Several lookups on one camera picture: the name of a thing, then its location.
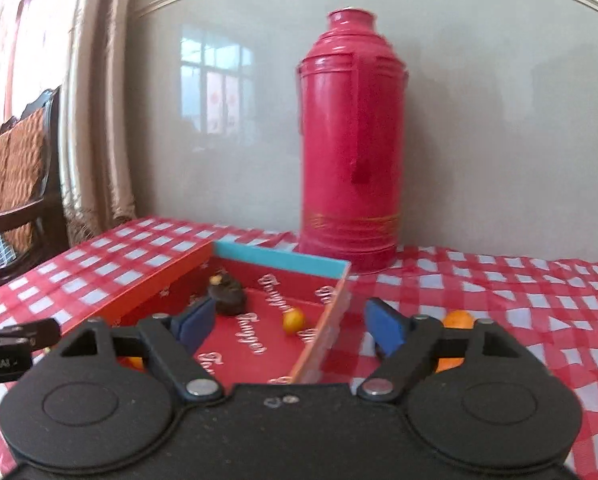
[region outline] chair backrest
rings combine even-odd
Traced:
[[[57,152],[59,91],[47,90],[0,135],[0,212],[60,190]],[[34,241],[32,224],[4,234],[18,254]]]

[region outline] wooden chair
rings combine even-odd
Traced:
[[[59,89],[44,91],[0,135],[0,233],[16,258],[0,286],[69,248],[58,161]]]

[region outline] box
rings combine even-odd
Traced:
[[[134,325],[156,312],[178,314],[207,293],[208,279],[226,270],[246,290],[247,313],[216,316],[194,358],[224,386],[309,383],[336,341],[348,308],[349,263],[232,242],[206,242],[151,274],[97,312],[114,325]],[[305,330],[287,335],[282,315],[300,308]]]

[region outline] tablecloth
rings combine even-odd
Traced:
[[[291,251],[293,233],[242,230],[169,219],[136,220],[89,240],[0,288],[0,327],[52,316],[64,330],[110,295],[200,240],[230,240]],[[365,331],[364,299],[377,296],[410,316],[449,310],[490,317],[572,388],[584,409],[567,466],[598,480],[598,264],[580,260],[466,254],[438,247],[400,248],[384,272],[350,277],[352,301],[322,364],[323,382],[354,389],[377,366]],[[0,384],[0,400],[11,384]],[[0,435],[0,470],[14,465]]]

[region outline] black circular disc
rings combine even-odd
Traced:
[[[514,360],[467,364],[423,380],[408,418],[442,454],[470,467],[522,469],[565,456],[581,424],[572,392]]]
[[[1,431],[26,460],[72,471],[106,468],[169,425],[170,395],[150,375],[116,365],[61,368],[23,378],[1,403]]]

